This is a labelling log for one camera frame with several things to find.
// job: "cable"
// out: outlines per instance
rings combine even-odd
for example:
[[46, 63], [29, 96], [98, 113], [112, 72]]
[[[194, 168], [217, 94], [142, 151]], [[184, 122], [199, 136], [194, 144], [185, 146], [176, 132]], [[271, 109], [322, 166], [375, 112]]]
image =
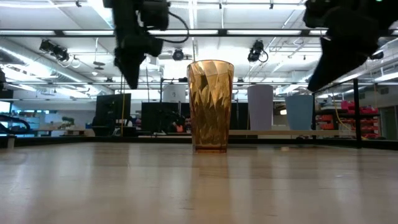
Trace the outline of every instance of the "cable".
[[332, 95], [332, 99], [333, 99], [333, 105], [335, 106], [336, 117], [337, 117], [338, 122], [339, 122], [341, 125], [343, 125], [346, 129], [350, 130], [351, 132], [354, 132], [350, 127], [348, 127], [347, 125], [345, 125], [345, 123], [343, 123], [343, 122], [340, 120], [340, 116], [338, 116], [338, 110], [337, 110], [337, 105], [336, 105], [336, 101], [335, 101], [335, 94], [334, 94], [333, 91], [331, 92], [331, 95]]
[[374, 84], [374, 107], [377, 108], [377, 88], [376, 88], [377, 84]]
[[185, 41], [187, 41], [187, 40], [189, 39], [189, 27], [188, 27], [187, 23], [186, 23], [181, 17], [179, 17], [178, 15], [176, 15], [176, 14], [174, 14], [174, 13], [172, 13], [172, 12], [169, 12], [169, 14], [170, 14], [171, 16], [173, 16], [174, 18], [178, 19], [179, 21], [181, 21], [182, 24], [184, 24], [184, 26], [185, 26], [185, 28], [186, 28], [186, 30], [187, 30], [187, 35], [185, 36], [185, 39], [179, 40], [179, 41], [165, 40], [165, 39], [163, 39], [163, 40], [164, 40], [165, 42], [172, 43], [172, 44], [182, 44], [182, 43], [184, 43]]
[[71, 62], [71, 63], [69, 63], [69, 65], [62, 65], [61, 62], [58, 61], [58, 60], [57, 60], [57, 63], [58, 63], [59, 65], [61, 65], [63, 68], [67, 68], [67, 67], [69, 67], [69, 66], [72, 64], [72, 62]]
[[147, 74], [147, 92], [148, 92], [148, 103], [149, 103], [148, 64], [146, 65], [146, 74]]
[[123, 137], [123, 124], [124, 124], [124, 102], [125, 102], [125, 97], [126, 97], [126, 94], [125, 93], [123, 93], [123, 105], [122, 105], [122, 124], [121, 124], [121, 130], [120, 130], [120, 134], [121, 134], [121, 137]]
[[13, 131], [13, 130], [10, 130], [10, 129], [6, 128], [4, 125], [2, 125], [0, 123], [0, 130], [4, 131], [7, 134], [26, 134], [26, 133], [28, 133], [30, 131], [30, 125], [28, 124], [28, 122], [26, 122], [26, 121], [24, 121], [22, 119], [13, 118], [12, 116], [7, 116], [7, 115], [0, 114], [0, 121], [5, 121], [5, 122], [12, 121], [13, 123], [22, 123], [26, 127], [26, 129], [23, 130], [23, 131]]
[[267, 60], [262, 61], [262, 60], [259, 59], [259, 62], [266, 63], [266, 62], [268, 62], [268, 60], [269, 60], [269, 56], [268, 56], [268, 53], [267, 53], [265, 50], [262, 50], [262, 51], [263, 51], [264, 54], [267, 56]]

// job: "shelf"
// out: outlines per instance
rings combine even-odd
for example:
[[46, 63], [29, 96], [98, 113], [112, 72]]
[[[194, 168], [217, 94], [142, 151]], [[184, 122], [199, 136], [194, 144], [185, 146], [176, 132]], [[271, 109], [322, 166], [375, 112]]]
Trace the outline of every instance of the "shelf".
[[[338, 116], [340, 118], [355, 118], [355, 114], [347, 113], [347, 110], [337, 110]], [[327, 114], [336, 114], [336, 110], [321, 110], [316, 111], [316, 115], [327, 115]], [[360, 114], [361, 118], [373, 118], [376, 116], [380, 116], [380, 114]]]

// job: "desk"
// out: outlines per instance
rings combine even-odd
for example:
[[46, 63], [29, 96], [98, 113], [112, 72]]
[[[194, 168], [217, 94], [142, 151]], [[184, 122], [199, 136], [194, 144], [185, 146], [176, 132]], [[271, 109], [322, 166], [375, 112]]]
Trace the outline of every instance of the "desk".
[[37, 136], [37, 133], [39, 131], [43, 131], [43, 132], [48, 132], [48, 137], [51, 137], [51, 134], [53, 131], [64, 131], [66, 132], [65, 135], [63, 136], [76, 136], [76, 134], [74, 134], [74, 132], [78, 133], [78, 136], [92, 136], [92, 134], [90, 134], [90, 130], [91, 129], [32, 129], [31, 132]]
[[251, 131], [251, 130], [229, 130], [229, 135], [258, 135], [258, 136], [355, 136], [352, 131]]

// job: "robotic arm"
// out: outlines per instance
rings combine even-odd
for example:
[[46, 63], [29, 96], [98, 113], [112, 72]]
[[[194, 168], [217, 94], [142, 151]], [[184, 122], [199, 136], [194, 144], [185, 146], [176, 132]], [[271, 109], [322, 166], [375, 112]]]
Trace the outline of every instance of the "robotic arm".
[[[166, 0], [103, 0], [113, 10], [116, 43], [115, 61], [132, 89], [137, 88], [139, 66], [145, 54], [157, 57], [162, 40], [148, 30], [166, 30], [169, 12]], [[321, 38], [323, 55], [308, 84], [316, 91], [358, 68], [378, 49], [381, 32], [398, 19], [397, 0], [308, 0], [304, 22], [307, 27], [328, 28]], [[138, 23], [138, 14], [143, 26]]]
[[[126, 78], [132, 89], [138, 85], [140, 64], [145, 54], [157, 57], [162, 52], [163, 42], [182, 43], [188, 40], [188, 25], [181, 17], [169, 12], [166, 0], [103, 0], [104, 6], [113, 10], [116, 34], [114, 64]], [[143, 26], [138, 23], [138, 14]], [[187, 29], [187, 36], [181, 41], [159, 39], [151, 36], [149, 30], [166, 30], [169, 15], [180, 20]]]
[[307, 27], [328, 28], [321, 37], [323, 55], [308, 84], [310, 91], [319, 90], [372, 57], [381, 33], [398, 19], [396, 0], [310, 0], [305, 6]]

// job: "faceted plastic tumbler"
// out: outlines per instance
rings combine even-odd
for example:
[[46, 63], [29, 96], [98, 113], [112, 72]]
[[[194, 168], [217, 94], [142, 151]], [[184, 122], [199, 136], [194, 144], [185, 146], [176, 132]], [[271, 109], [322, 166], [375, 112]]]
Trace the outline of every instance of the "faceted plastic tumbler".
[[195, 152], [226, 152], [234, 66], [202, 60], [188, 66], [192, 144]]

